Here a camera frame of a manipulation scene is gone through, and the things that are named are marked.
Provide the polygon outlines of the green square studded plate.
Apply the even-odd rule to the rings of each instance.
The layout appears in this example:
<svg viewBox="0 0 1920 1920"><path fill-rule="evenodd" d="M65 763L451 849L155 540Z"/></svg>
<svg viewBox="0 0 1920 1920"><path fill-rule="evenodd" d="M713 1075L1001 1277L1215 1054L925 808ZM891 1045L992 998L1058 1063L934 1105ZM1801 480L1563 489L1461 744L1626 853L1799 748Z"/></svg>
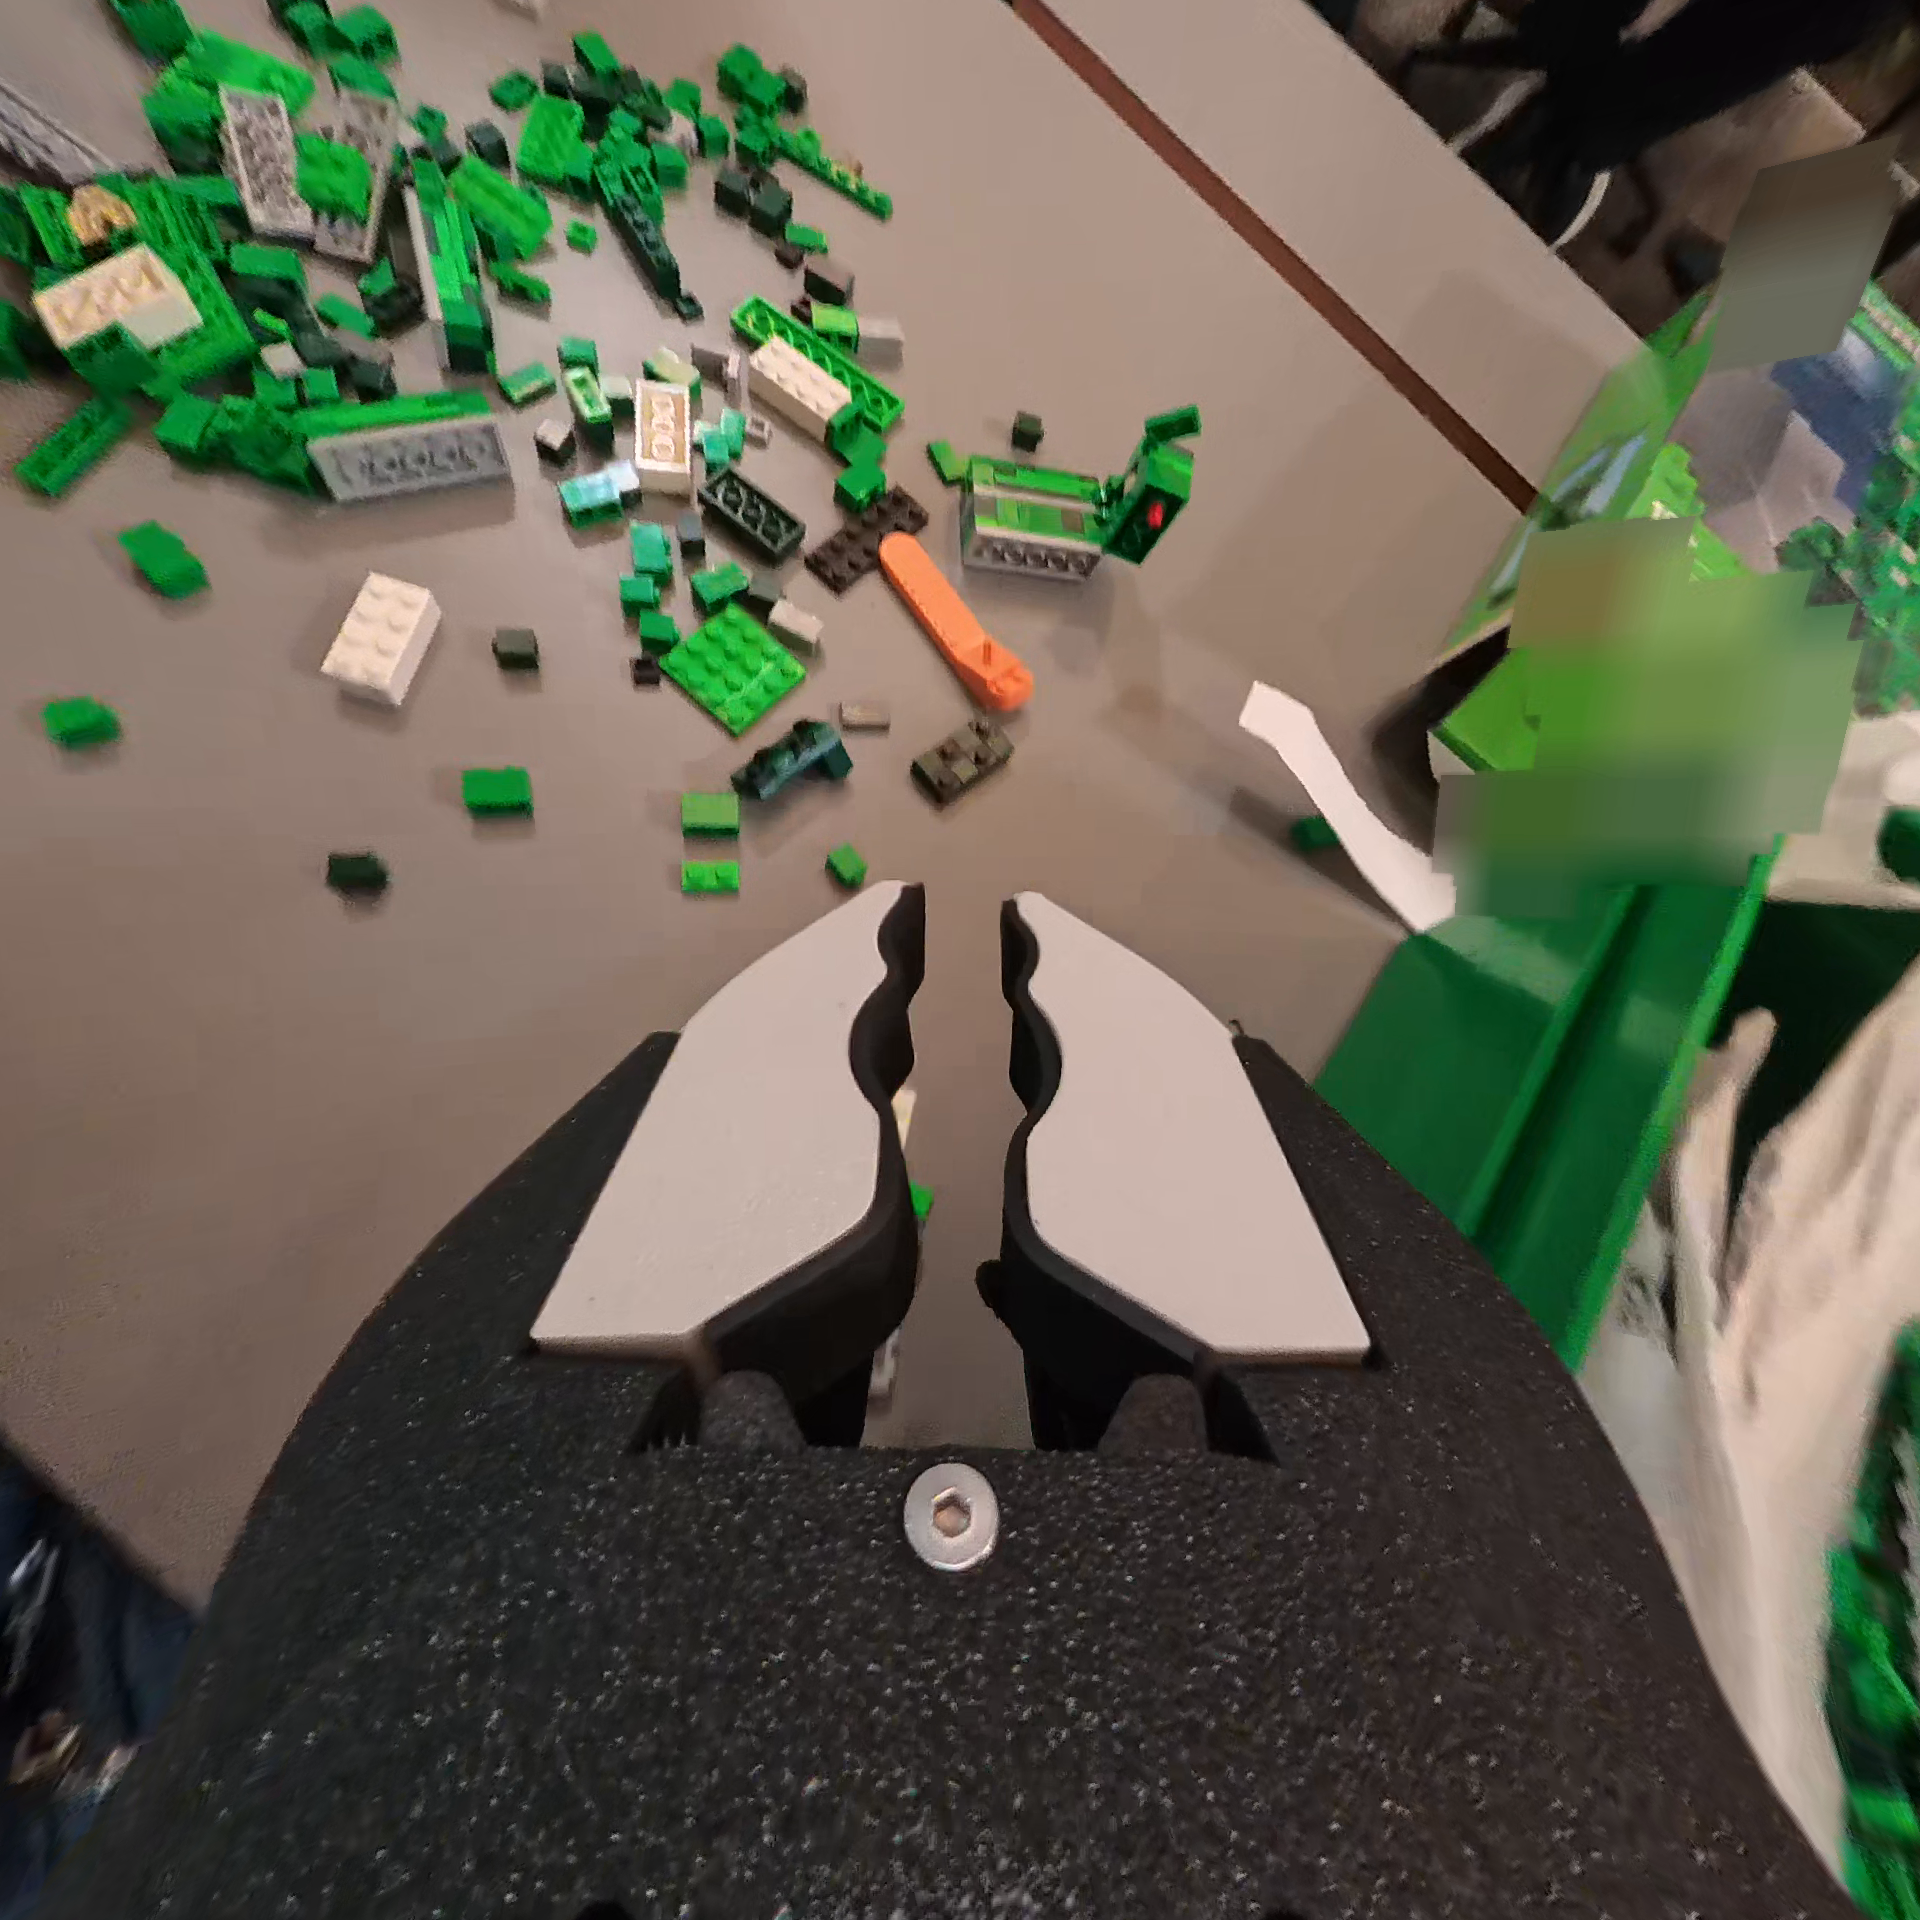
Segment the green square studded plate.
<svg viewBox="0 0 1920 1920"><path fill-rule="evenodd" d="M750 611L723 604L661 655L675 684L734 739L750 734L807 676L798 660Z"/></svg>

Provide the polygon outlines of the white eight-stud brick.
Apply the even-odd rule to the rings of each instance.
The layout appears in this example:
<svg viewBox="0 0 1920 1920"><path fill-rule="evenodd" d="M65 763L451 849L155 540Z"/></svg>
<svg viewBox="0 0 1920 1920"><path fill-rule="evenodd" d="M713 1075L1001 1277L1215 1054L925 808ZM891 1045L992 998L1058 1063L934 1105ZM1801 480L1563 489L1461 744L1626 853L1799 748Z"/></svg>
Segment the white eight-stud brick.
<svg viewBox="0 0 1920 1920"><path fill-rule="evenodd" d="M402 708L441 625L441 604L415 582L369 571L320 660L320 673L346 697Z"/></svg>

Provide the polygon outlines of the person's leg in jeans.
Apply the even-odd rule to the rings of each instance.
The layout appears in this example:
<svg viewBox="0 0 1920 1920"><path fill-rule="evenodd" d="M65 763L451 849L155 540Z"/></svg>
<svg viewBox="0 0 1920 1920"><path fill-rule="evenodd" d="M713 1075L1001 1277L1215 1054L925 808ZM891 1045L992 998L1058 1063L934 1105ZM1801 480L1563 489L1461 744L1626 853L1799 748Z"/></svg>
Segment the person's leg in jeans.
<svg viewBox="0 0 1920 1920"><path fill-rule="evenodd" d="M73 1503L2 1454L2 1915L152 1739L197 1619Z"/></svg>

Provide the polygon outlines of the green and grey brick assembly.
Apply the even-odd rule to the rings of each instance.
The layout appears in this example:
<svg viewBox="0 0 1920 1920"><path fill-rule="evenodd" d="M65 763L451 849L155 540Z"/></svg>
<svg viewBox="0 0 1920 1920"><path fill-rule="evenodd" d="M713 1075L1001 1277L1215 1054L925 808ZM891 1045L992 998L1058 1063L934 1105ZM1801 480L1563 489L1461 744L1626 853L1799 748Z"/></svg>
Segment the green and grey brick assembly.
<svg viewBox="0 0 1920 1920"><path fill-rule="evenodd" d="M1062 582L1082 582L1104 560L1142 565L1190 499L1201 430L1193 404L1150 416L1129 463L1105 476L966 454L955 480L960 563Z"/></svg>

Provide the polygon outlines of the green cardboard box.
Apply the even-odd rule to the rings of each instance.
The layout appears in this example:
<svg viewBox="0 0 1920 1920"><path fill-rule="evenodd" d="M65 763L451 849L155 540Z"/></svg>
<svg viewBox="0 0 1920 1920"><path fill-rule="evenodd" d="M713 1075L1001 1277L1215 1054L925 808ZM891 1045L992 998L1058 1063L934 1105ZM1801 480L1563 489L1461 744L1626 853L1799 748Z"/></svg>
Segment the green cardboard box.
<svg viewBox="0 0 1920 1920"><path fill-rule="evenodd" d="M1321 1096L1485 1257L1576 1369L1688 1091L1733 1019L1773 1037L1734 1173L1914 960L1912 897L1640 885L1569 919L1405 936L1317 1075Z"/></svg>

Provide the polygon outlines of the dark teal angled brick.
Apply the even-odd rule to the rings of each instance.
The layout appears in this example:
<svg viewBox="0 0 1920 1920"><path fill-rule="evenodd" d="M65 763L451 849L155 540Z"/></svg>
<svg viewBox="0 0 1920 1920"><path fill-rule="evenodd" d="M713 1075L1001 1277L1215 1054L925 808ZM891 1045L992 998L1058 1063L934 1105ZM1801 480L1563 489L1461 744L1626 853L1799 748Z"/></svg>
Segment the dark teal angled brick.
<svg viewBox="0 0 1920 1920"><path fill-rule="evenodd" d="M840 731L819 717L802 717L742 760L731 787L742 799L763 805L807 779L840 784L849 773L851 758Z"/></svg>

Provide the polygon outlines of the dark grey small plate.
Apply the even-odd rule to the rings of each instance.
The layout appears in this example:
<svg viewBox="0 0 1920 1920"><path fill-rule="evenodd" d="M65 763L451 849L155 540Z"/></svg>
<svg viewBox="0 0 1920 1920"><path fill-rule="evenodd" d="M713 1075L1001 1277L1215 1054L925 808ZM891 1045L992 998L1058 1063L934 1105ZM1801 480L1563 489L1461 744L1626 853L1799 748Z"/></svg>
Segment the dark grey small plate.
<svg viewBox="0 0 1920 1920"><path fill-rule="evenodd" d="M937 808L947 808L1001 773L1015 740L986 716L973 716L909 760L909 779Z"/></svg>

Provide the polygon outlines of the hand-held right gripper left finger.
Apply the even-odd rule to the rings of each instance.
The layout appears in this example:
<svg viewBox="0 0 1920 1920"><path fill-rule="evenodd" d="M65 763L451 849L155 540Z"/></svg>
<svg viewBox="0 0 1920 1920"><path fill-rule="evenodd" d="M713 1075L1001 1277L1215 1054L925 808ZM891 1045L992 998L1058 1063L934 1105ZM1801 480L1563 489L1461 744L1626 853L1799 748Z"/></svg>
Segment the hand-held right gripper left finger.
<svg viewBox="0 0 1920 1920"><path fill-rule="evenodd" d="M921 1279L896 1093L925 925L923 881L870 881L670 1036L534 1315L538 1358L766 1375L807 1441L861 1444Z"/></svg>

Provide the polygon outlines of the grey desk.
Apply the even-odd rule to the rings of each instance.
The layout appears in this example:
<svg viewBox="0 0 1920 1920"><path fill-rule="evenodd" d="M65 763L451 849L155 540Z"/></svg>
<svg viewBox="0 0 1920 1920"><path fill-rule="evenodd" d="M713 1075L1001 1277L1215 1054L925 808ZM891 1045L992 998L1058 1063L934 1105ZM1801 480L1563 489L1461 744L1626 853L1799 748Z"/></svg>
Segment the grey desk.
<svg viewBox="0 0 1920 1920"><path fill-rule="evenodd" d="M1640 341L1306 5L1009 11L1523 509Z"/></svg>
<svg viewBox="0 0 1920 1920"><path fill-rule="evenodd" d="M1515 509L998 5L391 5L457 124L597 27L711 83L746 40L896 201L800 217L903 326L886 473L925 551L1035 678L1015 760L933 806L909 760L968 716L888 582L842 596L807 681L734 739L638 688L624 526L574 533L546 401L497 414L511 480L341 509L176 465L139 428L74 492L5 471L5 1431L202 1599L283 1437L400 1271L647 1033L842 901L827 853L927 888L906 1161L933 1188L885 1446L1024 1446L1018 1355L976 1295L1017 1120L1001 897L1040 891L1314 1071L1398 925L1294 857L1303 808L1239 731L1251 681L1366 731L1456 623ZM958 557L968 454L1117 473L1193 404L1190 499L1082 582ZM173 528L208 588L158 596L117 534ZM441 623L402 708L320 660L369 571ZM495 628L542 668L503 673ZM119 710L62 752L53 700ZM845 782L742 799L802 717ZM529 820L472 820L520 765ZM325 885L373 849L376 897Z"/></svg>

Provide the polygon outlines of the pile of green toy bricks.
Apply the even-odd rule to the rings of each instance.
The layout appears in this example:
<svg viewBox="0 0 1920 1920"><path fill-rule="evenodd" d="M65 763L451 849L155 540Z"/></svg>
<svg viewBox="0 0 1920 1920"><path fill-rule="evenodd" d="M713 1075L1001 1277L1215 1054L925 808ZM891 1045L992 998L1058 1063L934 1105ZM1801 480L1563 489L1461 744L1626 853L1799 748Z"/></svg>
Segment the pile of green toy bricks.
<svg viewBox="0 0 1920 1920"><path fill-rule="evenodd" d="M647 70L603 30L487 85L464 125L403 77L391 5L265 5L285 51L193 5L103 5L141 67L158 161L117 165L5 89L5 376L53 365L81 407L16 477L62 495L136 407L183 465L301 495L392 495L491 476L495 407L557 399L536 454L582 523L648 494L697 495L742 544L802 528L742 473L763 416L824 445L857 531L915 533L891 484L901 398L861 364L849 279L800 217L784 169L875 221L891 196L809 124L809 85L735 40L711 83ZM742 223L802 297L746 295L717 351L657 348L634 376L584 333L503 351L499 311L552 313L559 248L609 243L657 316L704 321L667 228L693 188Z"/></svg>

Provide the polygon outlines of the white paper strip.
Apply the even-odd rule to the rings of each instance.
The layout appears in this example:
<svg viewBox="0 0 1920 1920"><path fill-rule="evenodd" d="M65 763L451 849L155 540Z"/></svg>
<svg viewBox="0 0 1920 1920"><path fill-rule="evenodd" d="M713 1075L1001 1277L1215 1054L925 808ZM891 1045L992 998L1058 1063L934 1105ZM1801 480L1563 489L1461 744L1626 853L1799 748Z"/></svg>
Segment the white paper strip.
<svg viewBox="0 0 1920 1920"><path fill-rule="evenodd" d="M1454 919L1454 878L1374 814L1306 703L1255 681L1239 708L1239 728L1280 756L1358 875L1408 933Z"/></svg>

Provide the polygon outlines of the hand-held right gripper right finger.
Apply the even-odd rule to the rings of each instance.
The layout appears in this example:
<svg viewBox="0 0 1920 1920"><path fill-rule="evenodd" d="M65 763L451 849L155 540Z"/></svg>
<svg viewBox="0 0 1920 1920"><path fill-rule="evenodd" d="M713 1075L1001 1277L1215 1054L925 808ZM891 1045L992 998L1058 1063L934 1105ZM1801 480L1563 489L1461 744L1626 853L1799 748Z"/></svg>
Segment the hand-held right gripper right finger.
<svg viewBox="0 0 1920 1920"><path fill-rule="evenodd" d="M998 1252L976 1272L1018 1349L1042 1451L1097 1449L1129 1391L1355 1369L1374 1350L1261 1091L1288 1071L1175 975L1042 894L998 910L1022 1112Z"/></svg>

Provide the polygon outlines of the printed toy set box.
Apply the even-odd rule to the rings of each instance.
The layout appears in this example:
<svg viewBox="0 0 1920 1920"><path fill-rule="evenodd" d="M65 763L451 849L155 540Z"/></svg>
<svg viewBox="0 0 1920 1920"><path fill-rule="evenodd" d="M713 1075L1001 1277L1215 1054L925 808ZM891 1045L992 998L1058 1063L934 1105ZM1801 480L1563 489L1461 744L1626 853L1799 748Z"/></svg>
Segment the printed toy set box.
<svg viewBox="0 0 1920 1920"><path fill-rule="evenodd" d="M1443 655L1435 861L1477 913L1733 879L1825 828L1853 734L1914 716L1914 321L1722 351L1720 287L1607 375Z"/></svg>

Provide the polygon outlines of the plastic bag of bricks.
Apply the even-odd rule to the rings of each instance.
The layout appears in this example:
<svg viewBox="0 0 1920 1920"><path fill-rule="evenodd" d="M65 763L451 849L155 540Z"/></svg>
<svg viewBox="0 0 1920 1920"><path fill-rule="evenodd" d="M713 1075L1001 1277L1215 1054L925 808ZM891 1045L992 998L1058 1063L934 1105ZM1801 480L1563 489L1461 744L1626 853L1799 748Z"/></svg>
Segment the plastic bag of bricks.
<svg viewBox="0 0 1920 1920"><path fill-rule="evenodd" d="M1745 1744L1838 1870L1827 1553L1894 1336L1914 1323L1914 971L1737 1179L1737 1121L1773 1039L1768 1012L1741 1015L1695 1065L1578 1388Z"/></svg>

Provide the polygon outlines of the orange brick separator tool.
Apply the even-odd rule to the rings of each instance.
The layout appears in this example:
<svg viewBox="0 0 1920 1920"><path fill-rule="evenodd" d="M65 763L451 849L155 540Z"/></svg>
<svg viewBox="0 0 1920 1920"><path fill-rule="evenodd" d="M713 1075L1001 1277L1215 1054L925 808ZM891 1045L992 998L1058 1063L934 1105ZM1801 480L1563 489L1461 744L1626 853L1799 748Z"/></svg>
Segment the orange brick separator tool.
<svg viewBox="0 0 1920 1920"><path fill-rule="evenodd" d="M1027 668L983 628L921 542L909 533L885 534L877 560L886 585L945 660L968 700L990 713L1024 708L1035 688Z"/></svg>

